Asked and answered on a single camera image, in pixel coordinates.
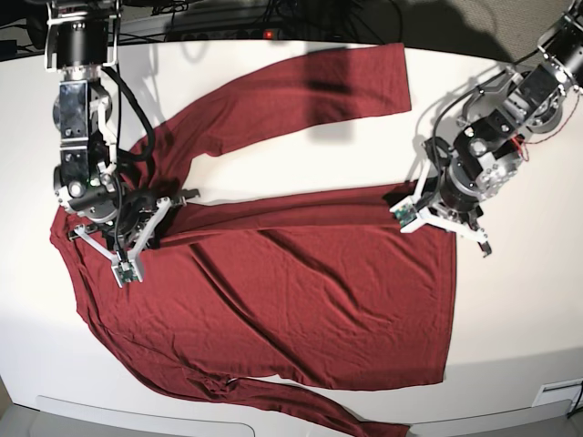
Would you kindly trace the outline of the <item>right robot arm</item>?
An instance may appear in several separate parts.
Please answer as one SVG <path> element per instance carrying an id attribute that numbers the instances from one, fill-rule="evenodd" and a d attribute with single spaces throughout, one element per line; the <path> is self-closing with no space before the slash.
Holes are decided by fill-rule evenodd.
<path id="1" fill-rule="evenodd" d="M 118 283 L 143 281 L 140 254 L 159 242 L 157 227 L 174 208 L 199 192 L 183 190 L 158 197 L 139 185 L 138 162 L 152 156 L 153 127 L 117 71 L 122 4 L 119 1 L 49 1 L 45 67 L 60 75 L 53 119 L 60 133 L 60 163 L 54 191 L 69 214 L 89 219 L 69 231 L 109 260 Z M 115 100 L 103 87 L 109 76 L 146 130 L 147 144 L 137 154 L 119 146 L 118 131 L 107 122 Z"/>

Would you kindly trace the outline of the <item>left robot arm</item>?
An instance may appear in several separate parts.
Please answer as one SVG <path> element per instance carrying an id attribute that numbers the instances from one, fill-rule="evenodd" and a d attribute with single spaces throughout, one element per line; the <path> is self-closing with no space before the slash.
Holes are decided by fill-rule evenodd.
<path id="1" fill-rule="evenodd" d="M 432 134 L 414 193 L 390 209 L 403 233 L 423 226 L 453 232 L 492 252 L 478 220 L 483 202 L 527 161 L 533 136 L 550 139 L 562 121 L 568 92 L 582 90 L 582 4 L 574 1 L 537 42 L 535 67 L 506 67 L 456 102 L 461 113 L 452 141 Z"/>

